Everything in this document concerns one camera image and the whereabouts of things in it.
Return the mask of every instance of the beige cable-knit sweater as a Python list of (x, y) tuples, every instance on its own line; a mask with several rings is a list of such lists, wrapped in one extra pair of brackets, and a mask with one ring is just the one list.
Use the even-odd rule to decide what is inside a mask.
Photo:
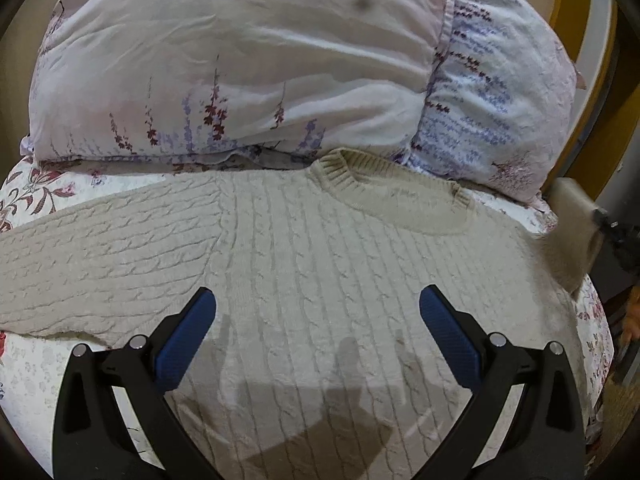
[(457, 184), (339, 150), (305, 171), (187, 174), (4, 234), (0, 328), (122, 344), (208, 286), (216, 322), (173, 399), (228, 480), (409, 478), (468, 399), (418, 312), (430, 283), (514, 344), (561, 341), (586, 401), (574, 304), (544, 246)]

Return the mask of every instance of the bed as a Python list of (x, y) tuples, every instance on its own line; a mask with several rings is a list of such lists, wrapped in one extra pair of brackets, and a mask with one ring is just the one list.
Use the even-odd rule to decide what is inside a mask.
[[(604, 21), (610, 27), (613, 7), (610, 0), (602, 1), (602, 8), (608, 9)], [(9, 0), (4, 15), (0, 16), (0, 25), (8, 24), (20, 3), (21, 0)], [(608, 64), (608, 47), (608, 43), (602, 43), (601, 49), (595, 54), (598, 69), (588, 74), (590, 92), (598, 93), (598, 78), (602, 70), (606, 71), (606, 67), (601, 65)], [(578, 54), (583, 56), (587, 66), (592, 65), (590, 61), (584, 61), (588, 54), (580, 50)], [(582, 100), (586, 102), (589, 99), (583, 97)], [(589, 115), (590, 111), (585, 108), (588, 107), (581, 104), (574, 113), (574, 130), (580, 129), (578, 123), (583, 115)], [(234, 170), (253, 167), (250, 162), (236, 159), (229, 160), (226, 166)], [(38, 164), (32, 156), (25, 156), (8, 172), (0, 189), (0, 233), (93, 198), (143, 187), (183, 172), (209, 169), (210, 165), (193, 163), (150, 166), (142, 163), (70, 161)], [(472, 192), (480, 202), (515, 218), (532, 232), (544, 232), (554, 224), (554, 216), (542, 199), (523, 206), (485, 190)], [(613, 347), (602, 304), (588, 277), (580, 288), (575, 315), (585, 355), (588, 402), (593, 406), (606, 380)], [(83, 339), (41, 340), (4, 333), (0, 337), (0, 406), (34, 457), (50, 472), (50, 428), (57, 388), (70, 349)], [(92, 348), (99, 348), (95, 342), (86, 342)], [(148, 453), (148, 445), (143, 437), (135, 438), (139, 431), (130, 412), (126, 413), (126, 419), (139, 452), (152, 461), (153, 455)]]

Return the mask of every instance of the pillowcase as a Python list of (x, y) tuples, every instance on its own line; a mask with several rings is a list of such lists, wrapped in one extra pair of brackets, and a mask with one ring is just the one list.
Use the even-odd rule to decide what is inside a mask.
[(416, 132), (447, 2), (61, 0), (28, 145), (36, 160), (391, 156)]
[(529, 202), (570, 134), (574, 66), (525, 0), (456, 0), (452, 28), (400, 162)]

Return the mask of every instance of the wooden bed frame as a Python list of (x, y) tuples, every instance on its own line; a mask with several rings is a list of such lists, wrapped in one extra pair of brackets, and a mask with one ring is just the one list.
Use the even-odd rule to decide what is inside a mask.
[[(565, 44), (570, 57), (574, 60), (577, 58), (584, 40), (584, 31), (589, 15), (589, 1), (556, 0), (556, 7), (551, 17), (551, 25)], [(629, 29), (635, 33), (635, 40), (637, 40), (640, 38), (640, 0), (615, 1), (625, 16)], [(23, 2), (24, 0), (0, 0), (0, 38), (4, 35)], [(605, 56), (606, 64), (608, 64), (610, 52), (606, 53)], [(596, 95), (599, 93), (600, 85), (602, 84), (602, 78), (600, 79), (599, 82), (596, 82), (599, 85), (595, 89), (597, 91), (594, 92)], [(627, 118), (626, 122), (633, 123), (634, 128), (638, 122), (638, 115), (640, 115), (640, 79), (638, 81), (638, 89), (638, 91), (631, 92), (632, 97), (636, 100), (623, 103), (630, 110), (630, 118)], [(591, 107), (588, 104), (586, 109), (593, 109), (593, 104), (591, 103)], [(568, 175), (576, 178), (593, 198), (604, 188), (604, 185), (618, 166), (632, 135), (633, 130), (628, 131), (627, 129), (627, 131), (620, 132), (621, 121), (624, 121), (617, 114), (618, 111), (617, 108), (612, 112), (610, 110), (607, 111), (605, 106), (603, 114), (606, 117), (603, 122), (606, 122), (612, 116), (612, 123), (609, 121), (609, 123), (601, 124), (600, 129), (596, 124), (596, 128), (588, 137), (583, 149), (568, 171)], [(582, 123), (582, 126), (584, 126), (586, 119), (582, 118), (581, 121), (584, 121)], [(563, 152), (561, 160), (552, 172), (550, 179), (555, 176), (567, 158), (580, 129), (580, 123), (578, 123), (578, 127), (574, 130), (572, 138), (567, 144), (565, 152)], [(609, 457), (596, 471), (591, 473), (590, 478), (593, 480), (636, 478), (640, 475), (638, 471), (640, 471), (640, 410), (636, 413), (628, 430), (626, 430), (626, 433)]]

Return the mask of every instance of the ribbed neckline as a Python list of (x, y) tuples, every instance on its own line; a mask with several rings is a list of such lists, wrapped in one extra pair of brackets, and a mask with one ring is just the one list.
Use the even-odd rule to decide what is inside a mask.
[(333, 150), (308, 171), (340, 202), (411, 231), (457, 234), (473, 216), (473, 197), (455, 182), (414, 173), (370, 153)]

